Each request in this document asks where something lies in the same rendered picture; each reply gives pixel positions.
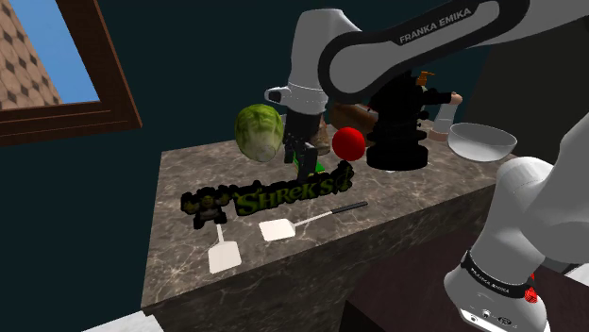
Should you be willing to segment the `green ogre logo sign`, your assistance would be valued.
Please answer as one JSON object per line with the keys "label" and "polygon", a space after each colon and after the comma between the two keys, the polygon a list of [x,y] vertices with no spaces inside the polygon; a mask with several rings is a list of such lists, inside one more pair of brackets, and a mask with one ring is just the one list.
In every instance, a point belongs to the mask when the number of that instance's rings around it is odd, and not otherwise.
{"label": "green ogre logo sign", "polygon": [[243,187],[204,187],[196,193],[183,193],[180,198],[180,210],[187,215],[193,215],[194,229],[201,229],[207,221],[225,224],[227,214],[223,207],[230,202],[233,202],[238,216],[248,216],[262,210],[277,208],[282,204],[293,204],[347,191],[353,186],[354,175],[352,165],[342,160],[333,172],[309,175],[304,182],[295,179],[262,185],[259,180],[255,180],[251,185]]}

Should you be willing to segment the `dark brown robot stand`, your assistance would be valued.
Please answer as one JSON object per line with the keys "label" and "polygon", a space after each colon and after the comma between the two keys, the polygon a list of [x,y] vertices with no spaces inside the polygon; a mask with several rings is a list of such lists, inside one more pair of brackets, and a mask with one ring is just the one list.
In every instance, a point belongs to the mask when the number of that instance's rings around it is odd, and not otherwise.
{"label": "dark brown robot stand", "polygon": [[[457,230],[373,265],[346,300],[339,332],[482,332],[461,318],[443,286],[476,238]],[[544,266],[535,281],[551,332],[589,332],[589,287]]]}

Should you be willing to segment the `black clothed figure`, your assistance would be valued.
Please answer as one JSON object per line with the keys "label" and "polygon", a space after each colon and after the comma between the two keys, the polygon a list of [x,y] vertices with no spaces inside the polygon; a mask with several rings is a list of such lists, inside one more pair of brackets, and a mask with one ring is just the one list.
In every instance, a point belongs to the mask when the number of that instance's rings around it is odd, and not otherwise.
{"label": "black clothed figure", "polygon": [[423,105],[459,105],[463,98],[456,92],[439,92],[434,88],[426,87],[428,77],[433,75],[431,72],[422,71],[416,78],[416,85],[421,88],[420,102]]}

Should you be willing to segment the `brown boot shaped object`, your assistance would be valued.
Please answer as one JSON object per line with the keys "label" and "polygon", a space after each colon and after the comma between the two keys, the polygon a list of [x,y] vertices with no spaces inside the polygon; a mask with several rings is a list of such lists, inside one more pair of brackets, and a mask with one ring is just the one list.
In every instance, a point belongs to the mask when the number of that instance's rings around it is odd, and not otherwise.
{"label": "brown boot shaped object", "polygon": [[326,155],[330,152],[331,145],[328,135],[328,126],[324,120],[321,120],[318,129],[310,139],[310,144],[313,145],[319,156]]}

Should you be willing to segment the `small bright green object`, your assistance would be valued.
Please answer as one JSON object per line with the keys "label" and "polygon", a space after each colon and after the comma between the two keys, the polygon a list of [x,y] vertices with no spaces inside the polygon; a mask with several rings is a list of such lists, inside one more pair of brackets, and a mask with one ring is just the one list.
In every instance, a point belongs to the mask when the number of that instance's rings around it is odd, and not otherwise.
{"label": "small bright green object", "polygon": [[317,154],[314,152],[306,152],[301,155],[295,153],[293,163],[298,175],[303,175],[304,173],[314,175],[326,171],[325,167],[317,160]]}

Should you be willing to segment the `brown rounded loaf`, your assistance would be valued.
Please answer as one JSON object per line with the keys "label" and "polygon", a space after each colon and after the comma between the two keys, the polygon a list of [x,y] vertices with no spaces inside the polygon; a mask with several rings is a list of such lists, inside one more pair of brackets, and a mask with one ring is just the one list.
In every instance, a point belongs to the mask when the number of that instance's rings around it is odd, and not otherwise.
{"label": "brown rounded loaf", "polygon": [[378,114],[369,111],[361,104],[334,103],[328,110],[328,120],[336,129],[352,127],[360,131],[365,140],[365,146],[373,146],[374,143],[367,139],[367,135],[373,131],[378,120]]}

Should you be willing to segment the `green lettuce head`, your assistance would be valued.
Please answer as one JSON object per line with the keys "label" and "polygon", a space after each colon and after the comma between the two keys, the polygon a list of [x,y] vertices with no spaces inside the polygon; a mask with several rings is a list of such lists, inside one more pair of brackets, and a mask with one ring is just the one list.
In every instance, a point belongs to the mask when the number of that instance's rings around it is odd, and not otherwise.
{"label": "green lettuce head", "polygon": [[234,122],[235,141],[240,151],[258,162],[268,162],[282,145],[284,125],[271,106],[255,104],[243,108]]}

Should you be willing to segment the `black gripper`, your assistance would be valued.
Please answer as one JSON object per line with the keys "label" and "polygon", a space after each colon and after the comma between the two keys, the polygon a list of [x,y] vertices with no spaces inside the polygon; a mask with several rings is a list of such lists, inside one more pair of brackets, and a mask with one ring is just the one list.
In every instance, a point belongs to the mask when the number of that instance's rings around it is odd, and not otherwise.
{"label": "black gripper", "polygon": [[315,173],[317,149],[316,144],[311,142],[311,138],[317,133],[320,120],[320,114],[310,115],[287,109],[283,136],[284,161],[293,162],[296,153],[299,183],[306,182],[309,174]]}

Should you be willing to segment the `brown framed window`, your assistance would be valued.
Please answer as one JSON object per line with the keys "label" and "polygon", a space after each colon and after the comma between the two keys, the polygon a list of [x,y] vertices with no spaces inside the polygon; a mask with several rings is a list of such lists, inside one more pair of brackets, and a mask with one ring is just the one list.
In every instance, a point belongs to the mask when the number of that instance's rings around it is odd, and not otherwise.
{"label": "brown framed window", "polygon": [[0,0],[0,146],[141,125],[98,0]]}

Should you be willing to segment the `red ball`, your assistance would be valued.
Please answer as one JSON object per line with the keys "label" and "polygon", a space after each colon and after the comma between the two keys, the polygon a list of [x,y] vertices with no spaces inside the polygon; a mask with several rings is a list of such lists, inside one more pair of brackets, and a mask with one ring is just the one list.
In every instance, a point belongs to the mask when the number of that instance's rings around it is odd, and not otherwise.
{"label": "red ball", "polygon": [[338,158],[346,161],[358,160],[365,152],[364,136],[353,127],[343,127],[334,134],[332,149]]}

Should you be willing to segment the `pale cylinder with pink base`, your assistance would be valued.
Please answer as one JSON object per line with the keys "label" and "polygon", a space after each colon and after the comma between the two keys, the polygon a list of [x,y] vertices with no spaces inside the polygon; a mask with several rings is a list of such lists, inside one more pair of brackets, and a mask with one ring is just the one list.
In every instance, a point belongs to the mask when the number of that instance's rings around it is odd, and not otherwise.
{"label": "pale cylinder with pink base", "polygon": [[442,104],[434,120],[432,129],[429,131],[429,138],[433,141],[446,141],[449,128],[453,125],[454,116],[458,106]]}

